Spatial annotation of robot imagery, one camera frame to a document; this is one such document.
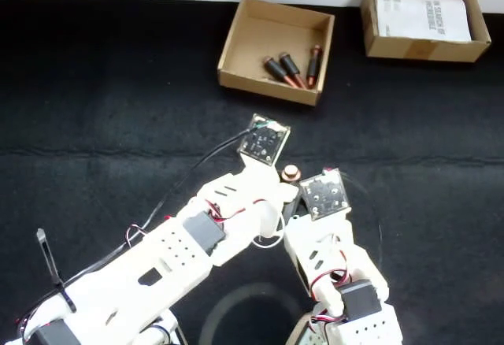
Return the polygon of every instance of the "cardboard box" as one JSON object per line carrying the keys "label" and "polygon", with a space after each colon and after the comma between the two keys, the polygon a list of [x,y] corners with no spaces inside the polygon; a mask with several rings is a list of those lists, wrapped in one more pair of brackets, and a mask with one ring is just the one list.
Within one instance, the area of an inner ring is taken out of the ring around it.
{"label": "cardboard box", "polygon": [[[324,88],[334,20],[312,10],[242,0],[217,66],[220,85],[315,106]],[[306,78],[310,50],[316,44],[324,53],[314,89],[277,82],[263,67],[266,56],[278,61],[281,52],[288,52]]]}
{"label": "cardboard box", "polygon": [[477,0],[464,0],[472,42],[447,42],[378,35],[375,0],[362,0],[366,54],[374,58],[474,62],[491,39]]}

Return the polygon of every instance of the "circuit board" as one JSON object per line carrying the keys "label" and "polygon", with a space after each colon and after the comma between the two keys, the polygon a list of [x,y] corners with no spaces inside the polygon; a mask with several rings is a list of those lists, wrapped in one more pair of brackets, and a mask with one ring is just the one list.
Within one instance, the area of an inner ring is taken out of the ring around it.
{"label": "circuit board", "polygon": [[261,127],[243,138],[238,152],[272,166],[280,156],[291,128],[258,114],[254,114],[249,128],[255,126]]}
{"label": "circuit board", "polygon": [[324,170],[322,174],[302,181],[301,189],[306,208],[314,221],[349,206],[338,169]]}

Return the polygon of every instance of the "white robotic arm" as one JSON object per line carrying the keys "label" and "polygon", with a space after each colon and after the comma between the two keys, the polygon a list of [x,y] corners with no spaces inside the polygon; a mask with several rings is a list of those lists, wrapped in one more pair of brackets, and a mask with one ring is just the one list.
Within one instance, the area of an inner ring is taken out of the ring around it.
{"label": "white robotic arm", "polygon": [[[26,324],[24,338],[30,339],[27,343],[181,343],[177,321],[169,308],[201,283],[214,265],[223,265],[258,236],[277,236],[274,244],[285,238],[287,252],[307,291],[320,302],[294,343],[304,344],[307,331],[314,331],[330,345],[374,344],[376,341],[363,341],[365,338],[355,333],[348,335],[350,330],[346,329],[373,315],[387,317],[387,330],[393,333],[387,338],[396,340],[387,343],[401,343],[394,310],[384,303],[387,282],[367,253],[354,245],[352,226],[346,219],[350,206],[338,171],[300,184],[310,213],[293,216],[286,225],[281,213],[285,203],[298,195],[298,186],[281,182],[274,165],[290,129],[255,115],[251,126],[258,123],[261,131],[251,133],[240,145],[245,164],[241,173],[226,174],[203,185],[175,217],[145,234],[142,241],[99,271],[67,286],[66,294],[75,303],[76,312],[61,294],[43,302]],[[338,187],[331,185],[330,193],[339,197],[330,197],[329,206],[320,192],[312,194],[318,191],[316,185],[328,178],[333,182],[337,179]],[[324,205],[310,205],[317,200]],[[356,280],[370,281],[381,310],[351,320],[345,303],[347,293],[338,288],[351,286]],[[17,339],[6,345],[22,343]]]}

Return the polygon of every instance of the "paper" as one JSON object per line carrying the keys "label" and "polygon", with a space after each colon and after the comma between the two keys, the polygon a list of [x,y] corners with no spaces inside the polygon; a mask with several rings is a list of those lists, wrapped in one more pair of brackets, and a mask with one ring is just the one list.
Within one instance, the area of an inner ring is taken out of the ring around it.
{"label": "paper", "polygon": [[380,36],[471,42],[464,0],[375,0]]}

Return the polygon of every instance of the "black carpet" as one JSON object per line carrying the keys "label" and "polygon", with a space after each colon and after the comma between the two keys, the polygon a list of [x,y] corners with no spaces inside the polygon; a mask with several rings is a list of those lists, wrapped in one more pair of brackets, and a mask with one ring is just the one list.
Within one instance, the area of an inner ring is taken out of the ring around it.
{"label": "black carpet", "polygon": [[[485,17],[494,44],[477,64],[452,65],[368,59],[358,10],[317,8],[337,21],[314,109],[217,84],[235,7],[0,0],[0,339],[50,289],[39,226],[73,275],[258,112],[292,126],[279,167],[338,165],[369,190],[404,344],[502,343],[504,17]],[[240,167],[233,150],[215,157],[162,214]],[[376,259],[371,203],[347,191],[357,241]],[[191,344],[230,293],[216,344],[283,344],[312,306],[282,247],[249,248],[174,307]]]}

